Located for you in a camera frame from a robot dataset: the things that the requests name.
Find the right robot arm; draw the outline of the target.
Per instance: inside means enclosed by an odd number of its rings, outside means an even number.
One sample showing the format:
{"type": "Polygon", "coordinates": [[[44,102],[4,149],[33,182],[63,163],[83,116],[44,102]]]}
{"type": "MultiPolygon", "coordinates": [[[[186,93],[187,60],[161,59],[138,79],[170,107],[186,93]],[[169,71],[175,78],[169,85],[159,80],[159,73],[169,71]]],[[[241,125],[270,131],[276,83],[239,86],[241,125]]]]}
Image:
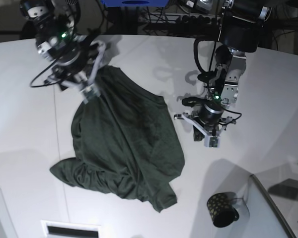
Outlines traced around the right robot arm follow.
{"type": "Polygon", "coordinates": [[[62,12],[55,14],[52,0],[22,0],[20,11],[36,30],[36,49],[50,65],[35,76],[31,88],[58,85],[64,91],[76,88],[88,103],[101,95],[96,82],[104,67],[106,43],[99,40],[98,31],[87,36],[77,32],[81,9],[76,0],[67,0],[62,12]]]}

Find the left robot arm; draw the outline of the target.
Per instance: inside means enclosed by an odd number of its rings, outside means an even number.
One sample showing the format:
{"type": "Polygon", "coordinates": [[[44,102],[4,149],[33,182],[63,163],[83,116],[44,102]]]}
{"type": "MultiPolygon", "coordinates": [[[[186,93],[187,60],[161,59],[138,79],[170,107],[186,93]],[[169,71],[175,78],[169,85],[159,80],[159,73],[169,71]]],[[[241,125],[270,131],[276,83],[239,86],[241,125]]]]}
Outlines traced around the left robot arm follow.
{"type": "Polygon", "coordinates": [[[242,114],[223,117],[229,112],[238,97],[238,83],[246,70],[246,53],[257,50],[264,22],[268,19],[271,8],[264,1],[226,0],[217,20],[215,43],[211,60],[216,62],[214,70],[205,71],[198,57],[198,44],[202,39],[195,39],[193,44],[194,61],[203,82],[205,96],[191,96],[182,99],[182,105],[193,108],[191,113],[174,115],[174,119],[183,120],[193,127],[194,141],[203,141],[208,148],[220,146],[221,133],[229,124],[236,124],[242,114]]]}

